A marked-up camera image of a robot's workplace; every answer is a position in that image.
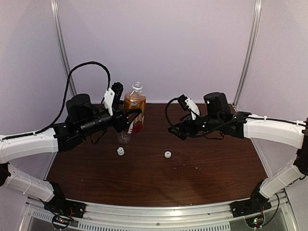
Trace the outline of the amber tea bottle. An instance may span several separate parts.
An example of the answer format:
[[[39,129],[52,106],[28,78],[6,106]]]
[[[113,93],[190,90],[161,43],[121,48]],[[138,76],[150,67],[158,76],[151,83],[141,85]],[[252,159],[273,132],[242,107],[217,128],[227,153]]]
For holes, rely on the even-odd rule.
[[[146,96],[142,94],[142,84],[136,81],[132,89],[125,94],[124,110],[132,112],[128,115],[129,119],[134,118],[126,129],[127,134],[136,134],[142,130],[146,106]]]

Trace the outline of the clear plastic bottle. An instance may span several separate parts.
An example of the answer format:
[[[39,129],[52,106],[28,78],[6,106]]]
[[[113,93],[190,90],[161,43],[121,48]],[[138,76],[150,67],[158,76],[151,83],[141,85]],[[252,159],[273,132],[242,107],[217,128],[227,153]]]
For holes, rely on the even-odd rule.
[[[117,133],[117,140],[120,144],[128,144],[131,140],[131,134],[121,131],[120,133]]]

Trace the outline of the white cap of tea bottle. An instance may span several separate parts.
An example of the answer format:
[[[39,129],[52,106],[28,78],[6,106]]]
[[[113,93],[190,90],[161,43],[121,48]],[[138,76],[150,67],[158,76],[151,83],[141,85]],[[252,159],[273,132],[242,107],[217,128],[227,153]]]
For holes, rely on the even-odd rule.
[[[165,153],[164,153],[164,157],[165,158],[170,158],[172,156],[172,153],[170,152],[170,151],[166,151]]]

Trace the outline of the white cap of clear bottle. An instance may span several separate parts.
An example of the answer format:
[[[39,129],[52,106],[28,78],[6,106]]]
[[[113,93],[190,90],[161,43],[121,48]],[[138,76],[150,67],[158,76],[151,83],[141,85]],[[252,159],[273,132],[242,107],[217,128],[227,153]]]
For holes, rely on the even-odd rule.
[[[125,154],[124,148],[123,148],[123,147],[118,147],[118,149],[117,149],[117,154],[118,154],[119,156],[123,156],[123,155]]]

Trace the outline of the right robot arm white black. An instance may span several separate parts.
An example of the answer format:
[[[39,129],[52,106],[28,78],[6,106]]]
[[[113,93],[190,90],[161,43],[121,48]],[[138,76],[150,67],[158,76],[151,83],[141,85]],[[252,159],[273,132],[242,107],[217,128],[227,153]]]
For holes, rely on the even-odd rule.
[[[297,148],[296,158],[291,164],[256,186],[246,205],[250,212],[257,212],[276,192],[307,176],[307,121],[268,118],[250,112],[233,114],[222,92],[204,96],[206,115],[202,115],[194,101],[185,95],[171,99],[171,102],[174,101],[188,114],[177,124],[173,124],[168,118],[168,131],[183,141],[187,138],[205,138],[217,131],[222,137],[227,135],[239,139],[262,139]]]

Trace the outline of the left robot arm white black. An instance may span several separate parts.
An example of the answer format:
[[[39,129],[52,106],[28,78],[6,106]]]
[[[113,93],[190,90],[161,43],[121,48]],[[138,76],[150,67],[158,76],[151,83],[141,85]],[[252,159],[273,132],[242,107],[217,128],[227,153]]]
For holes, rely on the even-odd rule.
[[[90,102],[87,94],[78,94],[66,102],[68,116],[65,122],[54,124],[43,132],[0,137],[0,184],[23,194],[49,202],[59,214],[69,210],[61,188],[48,181],[37,179],[18,170],[11,160],[43,153],[61,153],[73,150],[86,138],[98,131],[113,127],[125,130],[139,114],[140,109],[122,110],[113,95],[107,98],[106,109],[100,111]]]

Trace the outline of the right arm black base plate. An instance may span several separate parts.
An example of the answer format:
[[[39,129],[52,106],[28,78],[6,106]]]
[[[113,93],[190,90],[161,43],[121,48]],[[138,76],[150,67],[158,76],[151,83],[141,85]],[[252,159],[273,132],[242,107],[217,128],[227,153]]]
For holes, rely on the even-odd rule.
[[[230,204],[230,207],[234,218],[260,213],[263,210],[272,208],[269,201],[259,202],[257,199],[234,201]]]

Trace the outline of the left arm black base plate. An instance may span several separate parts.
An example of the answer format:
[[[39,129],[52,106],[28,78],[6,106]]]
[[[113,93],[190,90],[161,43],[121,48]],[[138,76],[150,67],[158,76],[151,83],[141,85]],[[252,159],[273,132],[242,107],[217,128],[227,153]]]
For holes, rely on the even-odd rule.
[[[86,204],[72,200],[52,199],[49,202],[44,202],[44,209],[49,210],[55,215],[62,215],[69,218],[83,218]]]

